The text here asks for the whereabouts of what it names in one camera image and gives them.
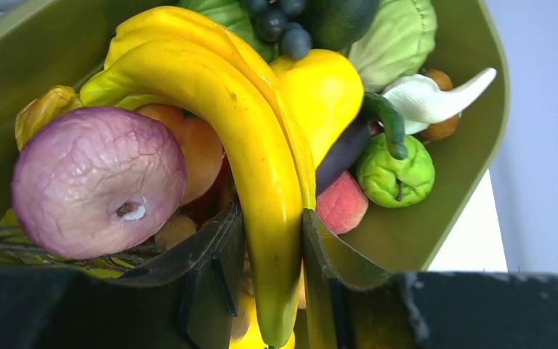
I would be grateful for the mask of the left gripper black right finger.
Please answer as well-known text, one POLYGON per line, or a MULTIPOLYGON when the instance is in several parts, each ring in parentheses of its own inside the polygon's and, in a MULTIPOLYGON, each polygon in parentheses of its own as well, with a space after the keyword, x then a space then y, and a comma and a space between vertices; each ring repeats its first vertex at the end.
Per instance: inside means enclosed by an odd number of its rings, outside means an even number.
POLYGON ((307 326, 311 348, 372 348, 381 286, 392 276, 330 232, 318 214, 302 216, 307 326))

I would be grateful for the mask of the yellow toy banana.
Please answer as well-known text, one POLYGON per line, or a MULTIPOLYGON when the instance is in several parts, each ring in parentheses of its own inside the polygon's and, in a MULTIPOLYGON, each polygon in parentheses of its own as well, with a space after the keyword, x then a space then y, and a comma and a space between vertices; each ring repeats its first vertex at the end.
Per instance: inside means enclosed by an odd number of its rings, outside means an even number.
POLYGON ((277 77, 241 37, 182 7, 141 12, 116 28, 86 106, 171 103, 206 120, 229 159, 243 211, 259 329, 291 336, 299 299, 302 213, 315 203, 308 146, 282 104, 277 77))

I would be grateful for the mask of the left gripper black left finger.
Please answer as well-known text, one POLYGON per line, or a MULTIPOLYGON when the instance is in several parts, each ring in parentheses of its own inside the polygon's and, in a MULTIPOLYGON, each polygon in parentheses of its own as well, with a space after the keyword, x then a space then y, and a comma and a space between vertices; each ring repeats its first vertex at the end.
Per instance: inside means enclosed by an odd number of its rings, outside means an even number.
POLYGON ((121 348, 228 348, 243 278, 243 215, 231 203, 197 233, 125 272, 139 297, 121 348))

